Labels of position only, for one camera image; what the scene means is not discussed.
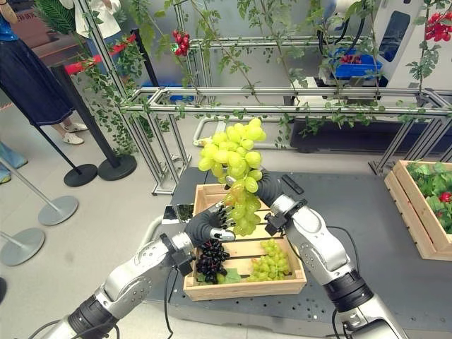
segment table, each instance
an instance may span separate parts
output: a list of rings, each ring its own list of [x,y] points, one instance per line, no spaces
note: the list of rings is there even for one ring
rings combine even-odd
[[[274,172],[277,177],[283,174]],[[327,225],[341,226],[351,233],[362,276],[408,330],[410,338],[452,338],[452,262],[421,259],[383,179],[362,174],[288,174],[305,192],[298,196],[282,183],[285,193],[307,199]],[[189,168],[181,176],[172,204],[193,203],[196,185],[215,180],[211,174]],[[182,228],[180,224],[162,225],[156,236],[162,232],[174,234]],[[354,261],[346,234],[331,232]],[[169,298],[169,313],[217,325],[266,327],[276,333],[332,335],[333,306],[309,271],[306,275],[308,283],[298,295],[205,302],[192,302],[183,293],[182,276],[178,275]],[[147,302],[161,305],[165,278],[163,271],[156,274]]]

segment red flower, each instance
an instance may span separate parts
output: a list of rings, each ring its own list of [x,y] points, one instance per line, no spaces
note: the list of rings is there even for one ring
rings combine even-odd
[[[452,193],[444,192],[439,196],[439,200],[442,203],[450,203],[452,201]]]

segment person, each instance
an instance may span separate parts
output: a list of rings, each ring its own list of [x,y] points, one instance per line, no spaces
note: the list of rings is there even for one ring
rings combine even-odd
[[[14,168],[22,167],[28,163],[22,155],[11,150],[7,145],[0,141],[0,157],[5,159]],[[0,163],[0,184],[5,184],[11,180],[11,172]]]
[[[63,142],[82,144],[74,132],[86,126],[71,121],[71,101],[39,57],[14,34],[10,23],[17,21],[8,2],[0,0],[0,88],[31,124],[52,125]]]
[[[90,38],[90,33],[85,24],[85,19],[83,17],[83,13],[78,5],[78,2],[74,4],[73,0],[59,0],[61,4],[67,8],[72,9],[74,6],[75,9],[75,17],[76,17],[76,31],[79,35],[86,39],[86,43],[91,52],[92,56],[99,54],[96,49],[96,46],[93,42],[93,39]],[[113,14],[115,14],[120,8],[121,3],[119,0],[91,0],[89,2],[91,10],[98,12],[97,18],[102,22],[98,23],[100,32],[106,44],[115,44],[117,40],[121,39],[121,28],[119,27],[118,22],[114,18]],[[115,54],[112,56],[113,62],[116,64],[119,58],[119,54]],[[101,73],[106,74],[104,65],[97,65],[101,71]]]

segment green grape bunch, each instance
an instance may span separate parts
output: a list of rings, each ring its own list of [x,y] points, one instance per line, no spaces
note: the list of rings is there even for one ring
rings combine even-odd
[[[248,283],[256,281],[284,280],[289,274],[290,267],[285,253],[271,238],[266,242],[261,242],[261,246],[266,252],[260,259],[253,258],[253,273],[246,279]]]
[[[253,233],[261,221],[256,214],[261,202],[255,193],[257,182],[262,179],[262,172],[258,170],[262,157],[260,152],[252,149],[254,141],[266,138],[261,120],[253,118],[247,125],[236,123],[227,127],[226,132],[217,132],[204,139],[198,168],[212,171],[220,184],[226,184],[226,176],[235,179],[223,203],[232,206],[228,216],[234,223],[234,233],[241,236]]]

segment black stanchion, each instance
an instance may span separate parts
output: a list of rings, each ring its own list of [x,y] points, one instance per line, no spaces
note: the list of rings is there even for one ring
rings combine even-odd
[[[64,66],[51,67],[52,73],[56,79],[60,82],[64,92],[77,109],[78,114],[82,118],[83,122],[88,127],[89,131],[93,135],[94,140],[99,145],[101,151],[107,158],[102,164],[100,164],[97,173],[99,177],[104,180],[112,181],[119,180],[127,177],[136,169],[136,160],[131,155],[122,155],[117,157],[109,143],[102,134],[99,126],[96,124],[94,118],[91,116],[89,109],[86,107],[85,102],[77,91],[77,88],[72,83],[71,77],[67,74]]]
[[[9,95],[6,91],[6,96],[12,98],[12,95]],[[72,161],[69,160],[68,157],[63,153],[62,150],[53,142],[51,138],[41,129],[41,127],[33,121],[27,114],[26,110],[23,109],[19,102],[16,102],[11,99],[11,101],[16,105],[16,107],[25,115],[28,121],[31,123],[33,127],[37,129],[38,132],[44,137],[44,139],[55,149],[55,151],[60,154],[60,156],[65,159],[65,161],[72,167],[72,169],[64,176],[64,183],[69,187],[79,187],[82,185],[91,182],[97,176],[97,167],[93,164],[84,164],[80,166],[75,166]]]
[[[132,34],[135,34],[135,41],[138,45],[138,50],[140,51],[141,55],[143,55],[144,58],[144,66],[146,68],[146,71],[148,72],[150,82],[153,84],[154,87],[159,87],[157,76],[155,75],[153,65],[150,62],[149,55],[144,48],[143,41],[141,39],[140,30],[135,29],[131,30]]]

